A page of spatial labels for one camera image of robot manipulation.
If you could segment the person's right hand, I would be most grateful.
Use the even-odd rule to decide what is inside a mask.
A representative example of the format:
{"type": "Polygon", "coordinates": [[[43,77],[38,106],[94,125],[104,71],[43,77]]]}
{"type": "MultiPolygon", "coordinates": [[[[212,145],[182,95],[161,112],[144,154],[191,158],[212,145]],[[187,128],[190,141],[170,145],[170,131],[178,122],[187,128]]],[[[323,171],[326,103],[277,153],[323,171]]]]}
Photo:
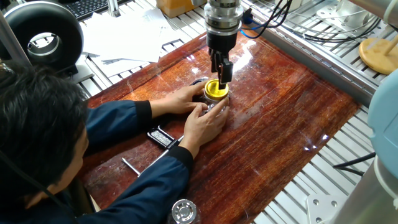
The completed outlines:
{"type": "Polygon", "coordinates": [[[204,115],[201,113],[207,109],[206,104],[192,105],[195,107],[185,122],[184,138],[179,146],[187,149],[192,157],[196,158],[200,147],[217,137],[225,126],[229,113],[229,98],[221,100],[204,115]]]}

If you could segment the person's left hand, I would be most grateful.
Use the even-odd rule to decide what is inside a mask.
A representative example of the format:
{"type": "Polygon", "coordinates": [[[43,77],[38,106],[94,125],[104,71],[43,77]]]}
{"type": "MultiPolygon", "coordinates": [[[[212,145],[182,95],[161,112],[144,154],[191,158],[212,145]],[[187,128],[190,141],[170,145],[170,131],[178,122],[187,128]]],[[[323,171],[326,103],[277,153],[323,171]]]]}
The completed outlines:
{"type": "Polygon", "coordinates": [[[164,114],[184,114],[192,112],[197,106],[199,109],[207,109],[207,105],[194,102],[193,97],[203,93],[205,82],[195,85],[185,86],[164,98],[150,100],[152,118],[157,118],[164,114]]]}

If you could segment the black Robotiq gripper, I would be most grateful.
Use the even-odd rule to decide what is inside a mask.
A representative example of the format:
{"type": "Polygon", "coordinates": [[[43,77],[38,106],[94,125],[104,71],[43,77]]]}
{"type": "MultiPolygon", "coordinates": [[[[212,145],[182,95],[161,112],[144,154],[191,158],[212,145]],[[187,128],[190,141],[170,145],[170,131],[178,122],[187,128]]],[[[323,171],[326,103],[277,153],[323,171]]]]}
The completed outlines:
{"type": "Polygon", "coordinates": [[[232,80],[233,63],[228,58],[221,58],[236,45],[237,33],[232,35],[216,35],[210,32],[206,35],[206,44],[210,48],[211,71],[218,72],[219,90],[224,90],[232,80]]]}

